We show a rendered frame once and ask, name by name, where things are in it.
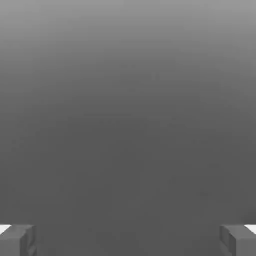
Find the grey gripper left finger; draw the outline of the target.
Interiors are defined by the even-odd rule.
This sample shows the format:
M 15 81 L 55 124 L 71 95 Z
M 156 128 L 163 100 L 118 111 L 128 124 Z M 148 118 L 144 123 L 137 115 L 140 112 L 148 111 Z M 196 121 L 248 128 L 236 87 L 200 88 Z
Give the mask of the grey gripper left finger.
M 0 224 L 0 256 L 38 256 L 36 226 Z

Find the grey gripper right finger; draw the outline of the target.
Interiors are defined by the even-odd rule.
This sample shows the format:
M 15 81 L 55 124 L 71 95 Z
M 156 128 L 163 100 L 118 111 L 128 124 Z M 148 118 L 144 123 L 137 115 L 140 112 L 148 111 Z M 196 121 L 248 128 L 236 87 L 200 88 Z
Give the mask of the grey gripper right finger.
M 256 256 L 256 224 L 221 225 L 221 256 Z

